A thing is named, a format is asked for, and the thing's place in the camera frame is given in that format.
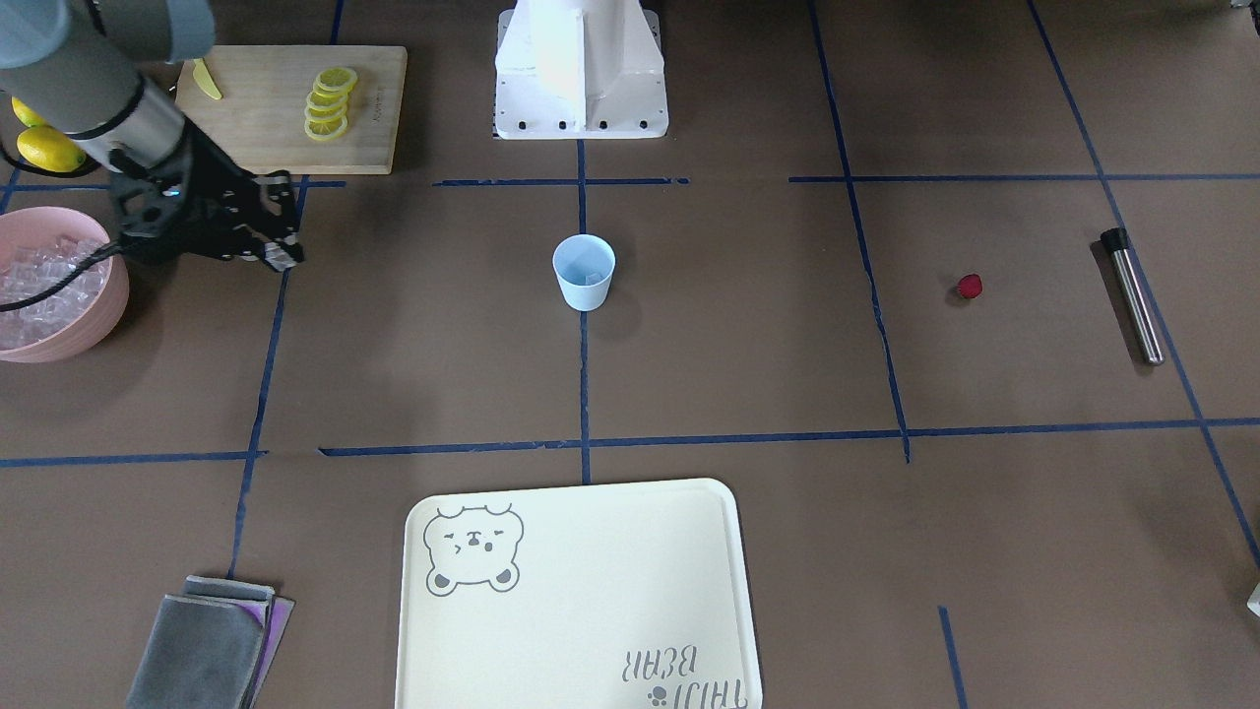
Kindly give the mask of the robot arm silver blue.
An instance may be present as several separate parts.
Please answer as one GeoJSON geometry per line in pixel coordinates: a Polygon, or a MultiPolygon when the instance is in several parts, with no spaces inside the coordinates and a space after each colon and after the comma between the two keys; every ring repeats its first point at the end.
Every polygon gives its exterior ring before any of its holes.
{"type": "Polygon", "coordinates": [[[3,91],[110,171],[113,248],[158,262],[176,254],[302,262],[291,175],[239,166],[158,82],[146,62],[215,47],[207,1],[5,1],[3,91]]]}

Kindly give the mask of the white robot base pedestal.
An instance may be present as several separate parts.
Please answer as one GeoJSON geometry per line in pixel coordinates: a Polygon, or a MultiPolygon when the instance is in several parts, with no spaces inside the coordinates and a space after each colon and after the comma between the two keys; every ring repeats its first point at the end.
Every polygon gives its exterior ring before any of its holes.
{"type": "Polygon", "coordinates": [[[491,135],[662,139],[669,126],[659,15],[639,1],[518,1],[498,16],[491,135]]]}

